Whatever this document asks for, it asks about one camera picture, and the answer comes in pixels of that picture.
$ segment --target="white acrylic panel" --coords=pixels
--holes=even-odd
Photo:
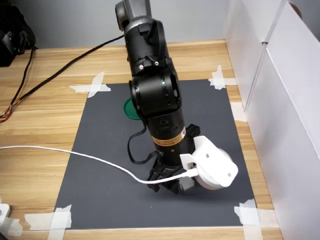
[[[267,52],[247,120],[285,240],[320,236],[320,160]]]
[[[268,42],[282,0],[243,0],[260,42]]]
[[[242,0],[229,0],[224,36],[232,68],[245,107],[264,49],[254,31],[252,20]]]
[[[287,3],[267,49],[320,156],[320,42]]]

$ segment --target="black bag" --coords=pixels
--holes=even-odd
[[[10,66],[16,55],[35,44],[36,37],[19,9],[0,0],[0,67]]]

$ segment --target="white cable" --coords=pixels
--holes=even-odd
[[[86,157],[86,158],[89,158],[89,159],[94,159],[94,160],[100,161],[102,163],[108,164],[108,165],[110,165],[112,167],[115,167],[117,169],[120,169],[120,170],[126,172],[131,177],[133,177],[136,181],[138,181],[139,183],[142,183],[142,184],[161,184],[161,183],[169,182],[169,181],[180,179],[180,178],[184,178],[184,177],[193,178],[193,177],[198,175],[198,170],[196,168],[192,168],[192,169],[190,169],[188,171],[185,171],[185,172],[183,172],[181,174],[178,174],[178,175],[175,175],[175,176],[171,176],[171,177],[167,177],[167,178],[163,178],[163,179],[159,179],[159,180],[154,180],[154,181],[145,181],[145,180],[139,179],[132,172],[130,172],[129,170],[123,168],[122,166],[116,165],[116,164],[114,164],[112,162],[103,160],[103,159],[95,157],[95,156],[90,156],[90,155],[79,153],[79,152],[75,152],[75,151],[69,151],[69,150],[53,148],[53,147],[46,147],[46,146],[29,146],[29,145],[1,146],[0,150],[2,150],[2,149],[25,149],[25,148],[51,150],[51,151],[63,152],[63,153],[67,153],[67,154],[75,154],[75,155]]]

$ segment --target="black cable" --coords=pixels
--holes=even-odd
[[[18,88],[18,91],[16,91],[16,94],[14,95],[10,105],[12,106],[12,104],[14,104],[15,100],[17,99],[23,85],[25,84],[25,80],[26,80],[26,76],[27,76],[27,72],[28,72],[28,68],[31,64],[31,60],[32,60],[32,57],[34,55],[34,51],[35,51],[35,48],[31,48],[31,53],[30,53],[30,58],[29,58],[29,61],[28,61],[28,64],[26,65],[25,69],[24,69],[24,73],[23,73],[23,78],[22,78],[22,81],[21,81],[21,84]]]
[[[118,36],[112,40],[106,41],[92,49],[90,49],[89,51],[83,53],[82,55],[76,57],[75,59],[71,60],[70,62],[68,62],[63,68],[61,68],[59,71],[57,71],[55,74],[53,74],[52,76],[48,77],[46,80],[44,80],[43,82],[41,82],[40,84],[38,84],[37,86],[35,86],[34,88],[32,88],[30,91],[28,91],[26,94],[24,94],[22,97],[20,97],[20,100],[25,99],[26,97],[28,97],[29,95],[33,94],[35,91],[37,91],[39,88],[41,88],[43,85],[47,84],[48,82],[50,82],[52,79],[54,79],[55,77],[57,77],[58,75],[60,75],[63,71],[65,71],[66,69],[68,69],[71,65],[73,65],[75,62],[79,61],[80,59],[84,58],[85,56],[91,54],[92,52],[102,48],[103,46],[110,44],[116,40],[119,40],[121,38],[123,38],[124,35]]]
[[[130,141],[131,139],[135,138],[135,137],[138,137],[142,134],[144,134],[147,130],[147,126],[145,124],[143,124],[143,129],[141,131],[138,131],[134,134],[132,134],[130,137],[129,137],[129,140],[128,140],[128,144],[127,144],[127,151],[128,151],[128,155],[129,155],[129,158],[130,158],[130,161],[133,163],[133,164],[136,164],[136,165],[142,165],[142,164],[146,164],[147,162],[149,162],[150,159],[152,159],[153,157],[157,156],[157,157],[161,157],[163,156],[163,153],[161,151],[158,151],[158,150],[155,150],[153,152],[151,152],[145,160],[142,160],[142,161],[136,161],[134,160],[134,158],[132,157],[132,154],[131,154],[131,151],[130,151]]]

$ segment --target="white device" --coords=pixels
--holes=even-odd
[[[206,189],[229,187],[238,174],[237,165],[225,151],[217,148],[205,136],[197,136],[193,140],[193,154],[180,154],[183,168],[186,171],[196,169],[195,179]]]

